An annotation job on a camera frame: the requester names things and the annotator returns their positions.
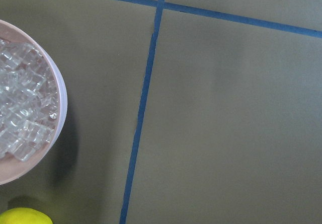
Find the white bowl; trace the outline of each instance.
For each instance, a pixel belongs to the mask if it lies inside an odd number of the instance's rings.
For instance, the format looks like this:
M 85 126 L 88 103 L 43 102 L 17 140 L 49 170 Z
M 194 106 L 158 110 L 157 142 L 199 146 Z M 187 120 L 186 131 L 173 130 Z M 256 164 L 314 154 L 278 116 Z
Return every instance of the white bowl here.
M 30 171 L 42 160 L 42 158 L 47 154 L 47 152 L 56 142 L 66 119 L 67 91 L 62 75 L 52 58 L 50 58 L 47 52 L 28 34 L 13 26 L 12 24 L 0 20 L 0 38 L 7 39 L 11 42 L 26 42 L 33 44 L 39 50 L 40 54 L 45 58 L 46 62 L 50 65 L 58 91 L 57 126 L 54 130 L 54 135 L 51 142 L 44 144 L 44 146 L 40 150 L 36 151 L 26 162 L 21 162 L 14 156 L 8 154 L 3 159 L 0 159 L 1 185 L 18 179 L 19 177 Z

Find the pink bowl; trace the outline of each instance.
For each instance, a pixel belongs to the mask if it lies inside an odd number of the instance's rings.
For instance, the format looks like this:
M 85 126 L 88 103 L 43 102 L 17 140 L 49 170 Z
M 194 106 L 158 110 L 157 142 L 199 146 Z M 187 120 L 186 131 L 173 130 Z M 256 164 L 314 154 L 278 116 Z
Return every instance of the pink bowl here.
M 47 154 L 53 144 L 56 142 L 62 127 L 64 125 L 66 114 L 67 114 L 67 92 L 64 80 L 61 73 L 59 72 L 56 64 L 46 53 L 46 51 L 40 47 L 28 34 L 20 30 L 19 28 L 9 24 L 5 21 L 0 20 L 0 38 L 7 39 L 12 42 L 28 42 L 33 44 L 39 51 L 40 54 L 45 58 L 47 63 L 50 65 L 53 76 L 56 81 L 58 89 L 58 119 L 57 126 L 53 135 L 53 139 L 50 143 L 45 144 L 40 150 L 36 151 L 34 155 L 30 157 L 26 162 L 21 162 L 15 157 L 7 154 L 3 159 L 0 160 L 0 185 L 8 183 L 12 180 L 18 179 L 33 167 L 35 167 L 42 158 Z

